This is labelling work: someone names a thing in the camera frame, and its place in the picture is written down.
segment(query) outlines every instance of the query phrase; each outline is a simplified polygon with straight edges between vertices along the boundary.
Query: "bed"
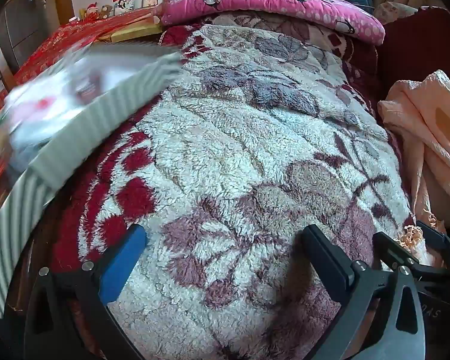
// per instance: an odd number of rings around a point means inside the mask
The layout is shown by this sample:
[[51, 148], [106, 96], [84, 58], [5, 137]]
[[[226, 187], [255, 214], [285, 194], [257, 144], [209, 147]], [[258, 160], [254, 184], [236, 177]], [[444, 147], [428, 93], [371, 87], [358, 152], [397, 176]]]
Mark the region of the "bed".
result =
[[56, 272], [147, 229], [109, 304], [146, 359], [303, 358], [339, 306], [299, 231], [315, 223], [371, 264], [375, 232], [413, 223], [396, 139], [377, 121], [377, 42], [364, 41], [383, 28], [308, 16], [338, 0], [296, 0], [295, 16], [237, 1], [170, 24], [160, 43], [181, 47], [183, 76], [88, 158], [61, 212]]

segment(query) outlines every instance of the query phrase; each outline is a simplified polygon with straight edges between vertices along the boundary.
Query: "pink cloth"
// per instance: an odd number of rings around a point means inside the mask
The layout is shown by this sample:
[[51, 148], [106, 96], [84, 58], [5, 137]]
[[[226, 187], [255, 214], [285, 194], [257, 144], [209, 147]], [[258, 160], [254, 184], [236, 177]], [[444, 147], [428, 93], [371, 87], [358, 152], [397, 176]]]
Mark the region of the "pink cloth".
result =
[[449, 78], [438, 70], [423, 82], [397, 81], [386, 100], [378, 103], [378, 110], [385, 127], [403, 138], [412, 212], [425, 223], [430, 212], [438, 220], [449, 220], [450, 204], [444, 204], [445, 194], [433, 187], [438, 185], [450, 196]]
[[374, 45], [385, 30], [372, 15], [344, 0], [165, 0], [162, 22], [184, 23], [220, 11], [255, 10], [298, 17]]

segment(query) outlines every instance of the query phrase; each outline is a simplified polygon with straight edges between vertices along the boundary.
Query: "blue gripper pad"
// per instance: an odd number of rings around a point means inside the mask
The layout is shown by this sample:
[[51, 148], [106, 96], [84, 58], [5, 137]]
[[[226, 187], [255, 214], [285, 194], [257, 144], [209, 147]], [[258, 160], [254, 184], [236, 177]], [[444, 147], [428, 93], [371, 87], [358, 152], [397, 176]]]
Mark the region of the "blue gripper pad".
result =
[[128, 232], [132, 234], [100, 278], [98, 295], [104, 305], [118, 299], [135, 264], [147, 246], [147, 233], [142, 226], [131, 225]]

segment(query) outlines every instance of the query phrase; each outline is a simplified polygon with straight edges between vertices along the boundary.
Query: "black plastic bracket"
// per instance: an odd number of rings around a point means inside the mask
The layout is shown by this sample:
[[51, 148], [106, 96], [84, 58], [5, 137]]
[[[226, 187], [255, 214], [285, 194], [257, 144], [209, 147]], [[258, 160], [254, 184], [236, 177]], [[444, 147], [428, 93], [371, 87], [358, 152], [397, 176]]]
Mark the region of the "black plastic bracket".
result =
[[303, 246], [320, 280], [341, 308], [304, 360], [340, 360], [358, 332], [369, 305], [379, 304], [354, 359], [425, 359], [425, 328], [411, 271], [372, 270], [351, 261], [315, 225], [303, 231]]
[[423, 232], [426, 245], [439, 252], [443, 262], [450, 269], [450, 235], [440, 233], [420, 221], [417, 221], [416, 224]]
[[99, 296], [100, 276], [133, 235], [105, 251], [97, 263], [84, 262], [78, 271], [53, 274], [42, 268], [31, 294], [25, 322], [25, 360], [97, 360], [82, 342], [69, 299], [77, 299], [87, 327], [109, 360], [143, 360]]
[[383, 232], [375, 233], [372, 237], [373, 251], [390, 269], [396, 270], [399, 266], [406, 266], [411, 270], [415, 279], [443, 280], [450, 277], [447, 268], [435, 268], [421, 265], [409, 251], [405, 250], [393, 239]]

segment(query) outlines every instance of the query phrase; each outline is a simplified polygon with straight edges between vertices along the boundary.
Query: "peach fabric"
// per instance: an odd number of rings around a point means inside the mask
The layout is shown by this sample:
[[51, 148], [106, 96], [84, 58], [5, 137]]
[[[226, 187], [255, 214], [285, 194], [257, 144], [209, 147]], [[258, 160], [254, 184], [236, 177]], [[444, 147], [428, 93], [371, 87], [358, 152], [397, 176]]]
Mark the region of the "peach fabric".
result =
[[[422, 82], [397, 81], [378, 110], [385, 127], [403, 138], [411, 209], [427, 223], [434, 211], [428, 185], [436, 181], [450, 196], [450, 80], [438, 70]], [[447, 219], [448, 213], [440, 211], [433, 213], [439, 220]]]

